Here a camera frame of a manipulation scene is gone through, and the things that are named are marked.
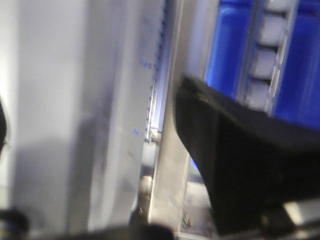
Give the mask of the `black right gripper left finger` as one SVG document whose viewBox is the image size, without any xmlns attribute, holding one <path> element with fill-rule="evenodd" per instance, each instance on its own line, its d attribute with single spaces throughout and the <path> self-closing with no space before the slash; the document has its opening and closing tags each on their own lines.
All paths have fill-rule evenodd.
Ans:
<svg viewBox="0 0 320 240">
<path fill-rule="evenodd" d="M 0 97 L 0 154 L 10 142 L 10 118 L 4 98 Z"/>
</svg>

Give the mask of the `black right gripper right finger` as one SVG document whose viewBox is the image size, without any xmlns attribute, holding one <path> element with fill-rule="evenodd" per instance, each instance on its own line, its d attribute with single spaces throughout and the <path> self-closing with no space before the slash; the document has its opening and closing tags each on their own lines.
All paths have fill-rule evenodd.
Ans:
<svg viewBox="0 0 320 240">
<path fill-rule="evenodd" d="M 254 111 L 199 79 L 175 85 L 176 132 L 208 192 L 219 235 L 299 227 L 284 204 L 320 195 L 320 133 Z"/>
</svg>

